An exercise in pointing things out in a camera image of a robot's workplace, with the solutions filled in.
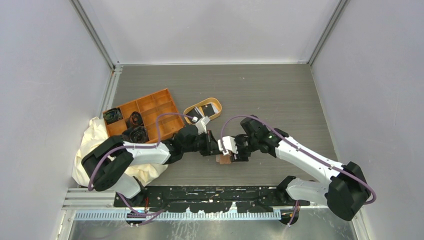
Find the oval wooden card tray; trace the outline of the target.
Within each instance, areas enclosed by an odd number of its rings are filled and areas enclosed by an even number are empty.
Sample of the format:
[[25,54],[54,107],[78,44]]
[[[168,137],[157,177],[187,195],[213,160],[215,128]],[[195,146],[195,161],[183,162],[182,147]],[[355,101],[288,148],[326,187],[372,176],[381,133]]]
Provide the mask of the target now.
[[222,105],[214,97],[206,98],[192,106],[187,107],[183,114],[187,115],[184,117],[188,124],[194,124],[191,117],[196,117],[198,120],[202,117],[208,117],[210,120],[214,120],[221,115]]

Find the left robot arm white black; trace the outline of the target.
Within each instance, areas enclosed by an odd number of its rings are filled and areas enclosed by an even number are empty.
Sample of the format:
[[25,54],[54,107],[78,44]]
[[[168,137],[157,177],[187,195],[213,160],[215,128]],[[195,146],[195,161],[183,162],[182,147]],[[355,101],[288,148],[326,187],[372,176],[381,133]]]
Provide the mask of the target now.
[[81,164],[89,177],[90,191],[114,191],[138,207],[145,202],[146,193],[141,182],[126,173],[129,167],[170,165],[181,160],[185,153],[214,156],[220,155],[222,150],[210,130],[199,130],[189,124],[159,143],[132,143],[120,136],[111,136],[88,153]]

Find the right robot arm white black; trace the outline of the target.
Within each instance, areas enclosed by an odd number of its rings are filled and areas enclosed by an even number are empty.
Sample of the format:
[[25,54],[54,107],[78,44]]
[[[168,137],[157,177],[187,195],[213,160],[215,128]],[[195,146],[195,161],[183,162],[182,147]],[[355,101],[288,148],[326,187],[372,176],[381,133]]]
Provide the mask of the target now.
[[241,158],[260,151],[295,165],[315,179],[286,177],[278,186],[277,198],[281,204],[288,206],[294,201],[309,201],[325,205],[340,219],[350,221],[364,205],[376,201],[377,194],[358,164],[327,158],[255,115],[241,115],[241,118],[243,134],[220,134],[219,142],[225,155],[232,153]]

